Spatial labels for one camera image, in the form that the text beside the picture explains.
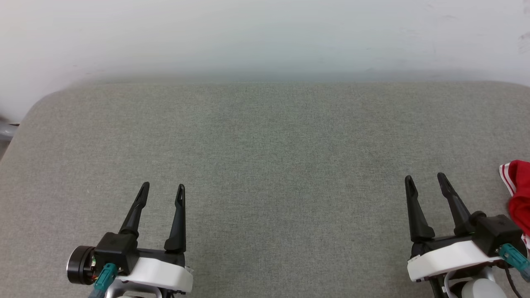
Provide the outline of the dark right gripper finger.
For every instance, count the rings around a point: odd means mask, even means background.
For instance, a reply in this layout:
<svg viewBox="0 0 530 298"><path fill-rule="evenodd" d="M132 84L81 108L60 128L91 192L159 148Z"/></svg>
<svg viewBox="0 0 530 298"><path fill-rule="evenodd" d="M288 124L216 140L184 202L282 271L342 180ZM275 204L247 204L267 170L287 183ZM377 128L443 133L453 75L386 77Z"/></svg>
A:
<svg viewBox="0 0 530 298"><path fill-rule="evenodd" d="M433 239L435 237L434 229L426 222L418 201L418 189L410 175L405 177L405 192L411 241L420 242Z"/></svg>
<svg viewBox="0 0 530 298"><path fill-rule="evenodd" d="M473 225L471 224L471 213L468 208L462 202L460 196L443 172L437 173L437 179L442 195L447 199L449 209L452 213L455 225L453 232L455 236L472 234Z"/></svg>

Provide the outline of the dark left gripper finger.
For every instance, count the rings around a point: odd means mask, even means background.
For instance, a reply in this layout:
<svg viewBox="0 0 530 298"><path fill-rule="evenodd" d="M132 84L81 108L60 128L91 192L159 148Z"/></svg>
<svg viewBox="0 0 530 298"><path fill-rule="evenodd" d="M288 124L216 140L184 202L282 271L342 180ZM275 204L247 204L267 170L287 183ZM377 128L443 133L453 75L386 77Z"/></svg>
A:
<svg viewBox="0 0 530 298"><path fill-rule="evenodd" d="M187 249L186 241L186 206L185 188L183 184L178 185L175 199L175 213L171 226L169 238L165 241L166 252L184 253Z"/></svg>
<svg viewBox="0 0 530 298"><path fill-rule="evenodd" d="M149 182L144 182L140 187L140 190L138 191L138 194L119 230L120 234L133 235L136 239L138 238L141 213L147 203L149 188Z"/></svg>

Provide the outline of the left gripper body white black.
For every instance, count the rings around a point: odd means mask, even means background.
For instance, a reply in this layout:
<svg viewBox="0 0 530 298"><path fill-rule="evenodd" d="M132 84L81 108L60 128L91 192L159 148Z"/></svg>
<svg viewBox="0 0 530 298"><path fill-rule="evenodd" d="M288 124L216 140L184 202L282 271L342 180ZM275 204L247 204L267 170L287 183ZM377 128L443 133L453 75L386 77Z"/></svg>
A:
<svg viewBox="0 0 530 298"><path fill-rule="evenodd" d="M164 250L138 249L140 258L125 282L190 293L193 290L193 270L186 266L184 253Z"/></svg>

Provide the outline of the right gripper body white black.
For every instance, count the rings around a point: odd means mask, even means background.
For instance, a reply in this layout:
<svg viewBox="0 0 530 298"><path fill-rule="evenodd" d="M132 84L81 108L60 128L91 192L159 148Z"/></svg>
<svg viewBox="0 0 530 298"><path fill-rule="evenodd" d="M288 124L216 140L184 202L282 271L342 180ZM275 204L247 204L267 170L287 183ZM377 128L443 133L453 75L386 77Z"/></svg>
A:
<svg viewBox="0 0 530 298"><path fill-rule="evenodd" d="M504 265L499 256L488 256L479 249L471 235L410 238L413 245L407 272L414 282L427 281L449 272L471 276L483 267Z"/></svg>

